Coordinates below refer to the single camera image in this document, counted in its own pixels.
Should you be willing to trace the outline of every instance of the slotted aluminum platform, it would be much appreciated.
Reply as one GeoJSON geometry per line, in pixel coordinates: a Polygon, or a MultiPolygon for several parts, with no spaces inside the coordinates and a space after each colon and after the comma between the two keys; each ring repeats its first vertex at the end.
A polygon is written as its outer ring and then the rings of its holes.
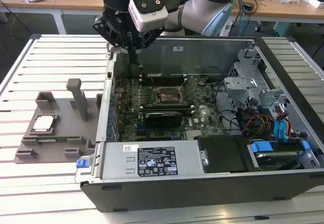
{"type": "Polygon", "coordinates": [[[83,81],[87,97],[95,97],[103,89],[105,44],[95,35],[43,35],[31,39],[1,84],[0,223],[295,224],[324,220],[323,187],[288,201],[100,213],[74,183],[74,163],[6,163],[15,156],[36,108],[34,100],[39,90],[51,90],[56,98],[72,98],[65,83],[76,75],[83,81]],[[260,215],[270,219],[256,220],[255,216],[260,215]]]}
{"type": "MultiPolygon", "coordinates": [[[[319,118],[324,122],[323,70],[296,43],[286,38],[263,38],[295,85],[305,96],[319,118]]],[[[266,72],[275,87],[278,81],[269,69],[266,72]]]]}

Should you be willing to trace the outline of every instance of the robotic arm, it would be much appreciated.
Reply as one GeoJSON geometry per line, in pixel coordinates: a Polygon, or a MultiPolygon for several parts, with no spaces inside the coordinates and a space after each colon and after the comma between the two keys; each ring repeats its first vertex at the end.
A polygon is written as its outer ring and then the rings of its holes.
{"type": "Polygon", "coordinates": [[[114,47],[128,53],[129,63],[163,31],[168,13],[189,0],[103,0],[103,15],[93,28],[114,47]]]}
{"type": "Polygon", "coordinates": [[[215,13],[223,17],[224,22],[216,19],[222,27],[231,11],[229,0],[103,1],[103,15],[95,21],[93,28],[114,47],[121,47],[128,54],[129,64],[138,64],[137,53],[159,37],[165,26],[167,31],[172,27],[185,27],[212,35],[217,32],[211,29],[215,27],[215,13]]]}

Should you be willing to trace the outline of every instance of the blue cap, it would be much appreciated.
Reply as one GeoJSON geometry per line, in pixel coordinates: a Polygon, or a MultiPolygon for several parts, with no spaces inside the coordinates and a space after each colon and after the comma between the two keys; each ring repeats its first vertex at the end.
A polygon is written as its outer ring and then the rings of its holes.
{"type": "Polygon", "coordinates": [[[88,159],[78,159],[76,161],[76,168],[88,168],[89,160],[88,159]]]}
{"type": "Polygon", "coordinates": [[[309,143],[306,140],[302,141],[302,146],[304,148],[304,151],[310,149],[309,143]]]}
{"type": "Polygon", "coordinates": [[[273,148],[269,141],[255,141],[251,144],[253,153],[255,152],[272,152],[273,148]]]}

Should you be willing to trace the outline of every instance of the warning label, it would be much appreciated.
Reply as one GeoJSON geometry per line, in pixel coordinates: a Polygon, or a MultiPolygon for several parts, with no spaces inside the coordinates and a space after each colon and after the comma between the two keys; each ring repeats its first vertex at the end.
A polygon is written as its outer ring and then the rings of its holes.
{"type": "Polygon", "coordinates": [[[178,175],[174,147],[138,148],[137,155],[140,177],[178,175]]]}

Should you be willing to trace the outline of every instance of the motherboard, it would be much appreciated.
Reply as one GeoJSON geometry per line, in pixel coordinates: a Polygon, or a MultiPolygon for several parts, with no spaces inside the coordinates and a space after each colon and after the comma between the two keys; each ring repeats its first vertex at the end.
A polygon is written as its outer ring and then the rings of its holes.
{"type": "Polygon", "coordinates": [[[119,140],[193,140],[224,134],[215,112],[215,83],[203,76],[115,78],[119,140]]]}

